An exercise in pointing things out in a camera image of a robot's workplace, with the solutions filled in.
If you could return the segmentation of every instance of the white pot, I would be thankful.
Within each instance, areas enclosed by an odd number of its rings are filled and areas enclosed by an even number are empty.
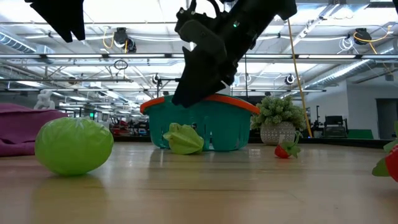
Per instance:
[[[277,146],[281,141],[294,141],[295,128],[292,123],[283,121],[276,125],[261,125],[261,141],[269,146]]]

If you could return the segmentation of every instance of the white plush toy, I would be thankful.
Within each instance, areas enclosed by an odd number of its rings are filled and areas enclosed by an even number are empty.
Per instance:
[[[37,95],[37,103],[34,107],[35,110],[47,110],[47,109],[55,109],[55,103],[50,99],[52,95],[52,91],[42,90],[40,94]]]

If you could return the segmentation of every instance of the pink bean bag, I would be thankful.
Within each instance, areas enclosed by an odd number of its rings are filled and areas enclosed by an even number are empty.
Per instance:
[[[0,103],[0,157],[35,154],[35,139],[47,122],[68,116],[57,110],[33,110]]]

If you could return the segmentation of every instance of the green succulent plant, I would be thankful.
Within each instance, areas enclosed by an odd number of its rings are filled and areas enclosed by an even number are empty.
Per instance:
[[[260,114],[251,118],[252,129],[258,129],[264,123],[279,124],[283,121],[291,122],[295,128],[305,128],[304,110],[293,105],[291,96],[283,99],[266,96],[256,106]]]

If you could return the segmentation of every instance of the red object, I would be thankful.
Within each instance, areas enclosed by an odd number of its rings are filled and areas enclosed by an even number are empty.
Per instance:
[[[290,155],[285,151],[284,148],[282,148],[282,146],[278,145],[275,149],[275,155],[279,158],[282,159],[287,159],[290,157]]]
[[[390,176],[398,182],[398,149],[395,146],[392,152],[386,157],[386,166]]]
[[[250,111],[252,113],[255,113],[255,114],[259,114],[260,113],[260,109],[257,106],[253,106],[252,104],[250,104],[250,103],[248,103],[248,102],[246,102],[244,100],[240,100],[240,99],[237,99],[237,98],[234,98],[234,97],[231,97],[231,96],[224,96],[224,95],[214,94],[214,95],[206,97],[204,100],[227,103],[227,104],[234,105],[234,106],[237,106],[239,108],[248,110],[248,111]],[[142,114],[144,114],[144,111],[145,111],[146,108],[148,108],[150,106],[158,105],[158,104],[161,104],[161,103],[164,103],[164,102],[165,102],[164,97],[159,97],[159,98],[147,101],[147,102],[141,104],[140,112]]]

